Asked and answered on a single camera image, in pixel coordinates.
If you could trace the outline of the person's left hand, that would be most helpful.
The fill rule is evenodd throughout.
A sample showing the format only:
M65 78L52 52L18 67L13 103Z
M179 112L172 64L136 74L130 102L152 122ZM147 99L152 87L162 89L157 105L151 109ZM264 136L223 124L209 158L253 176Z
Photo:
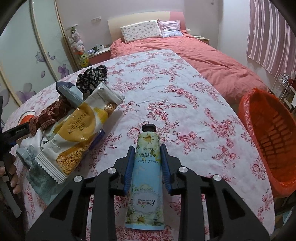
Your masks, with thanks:
M11 161L11 165L9 170L7 171L5 166L1 166L0 168L0 176L3 177L3 175L6 175L7 173L9 173L10 175L10 187L13 189L13 193L15 195L19 194L21 192L21 187L18 184L18 175L16 173L16 166L14 165L14 162L16 161L16 157L14 155L12 155L11 153L7 153L6 155L9 160Z

